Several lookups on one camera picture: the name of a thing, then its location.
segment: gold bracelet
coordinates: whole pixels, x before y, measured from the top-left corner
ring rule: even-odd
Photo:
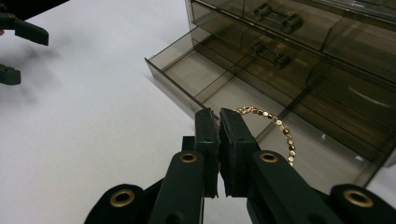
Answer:
[[[259,116],[263,116],[265,118],[270,119],[286,136],[286,140],[289,148],[288,162],[290,166],[294,165],[294,158],[296,156],[296,146],[294,145],[294,141],[291,137],[289,128],[285,124],[283,124],[283,122],[280,119],[278,119],[277,117],[275,117],[274,115],[268,112],[262,111],[253,106],[244,106],[241,108],[236,108],[234,111],[239,113],[240,115],[257,114]]]

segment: drawer organizer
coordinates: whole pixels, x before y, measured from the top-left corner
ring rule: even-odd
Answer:
[[[364,186],[396,146],[396,7],[376,2],[187,0],[191,31],[146,61],[193,111],[277,114],[312,187]],[[262,149],[287,154],[269,120],[244,119]]]

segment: white table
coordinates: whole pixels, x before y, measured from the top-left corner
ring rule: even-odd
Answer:
[[[189,31],[185,3],[72,0],[29,22],[49,47],[0,37],[0,63],[22,72],[21,85],[0,85],[0,223],[83,223],[106,190],[162,178],[194,135],[190,110],[144,61]],[[371,187],[394,206],[395,173]],[[221,198],[206,200],[206,223],[248,222],[243,201]]]

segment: drawer handle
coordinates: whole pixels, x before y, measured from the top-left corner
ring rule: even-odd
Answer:
[[[297,14],[291,16],[283,15],[273,11],[270,5],[264,4],[253,11],[255,21],[263,21],[282,30],[286,34],[291,34],[303,25],[303,19]]]
[[[264,46],[262,42],[257,42],[250,48],[250,53],[258,56],[265,61],[274,65],[277,69],[282,69],[290,62],[290,57],[282,54],[276,53]]]

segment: chain link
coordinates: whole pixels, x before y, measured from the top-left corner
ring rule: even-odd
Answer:
[[[282,122],[282,120],[278,119],[276,116],[268,112],[262,111],[253,106],[244,106],[244,107],[236,108],[233,111],[239,113],[240,115],[257,114],[259,116],[270,119],[285,135],[289,148],[288,162],[290,166],[294,165],[294,158],[296,156],[296,146],[294,145],[294,141],[291,137],[289,128],[286,126],[286,124]]]

